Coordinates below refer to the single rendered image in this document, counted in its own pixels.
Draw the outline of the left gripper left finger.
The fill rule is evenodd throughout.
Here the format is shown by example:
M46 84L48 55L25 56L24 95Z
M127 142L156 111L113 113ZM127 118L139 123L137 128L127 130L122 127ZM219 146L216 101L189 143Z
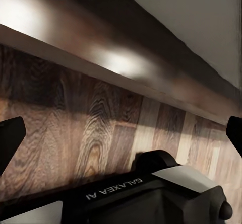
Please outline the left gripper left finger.
M21 116L0 122L0 177L26 136Z

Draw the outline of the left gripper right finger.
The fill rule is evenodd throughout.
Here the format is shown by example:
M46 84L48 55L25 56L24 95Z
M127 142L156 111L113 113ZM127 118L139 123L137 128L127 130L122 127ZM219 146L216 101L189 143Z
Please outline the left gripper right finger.
M226 135L242 157L242 118L230 116Z

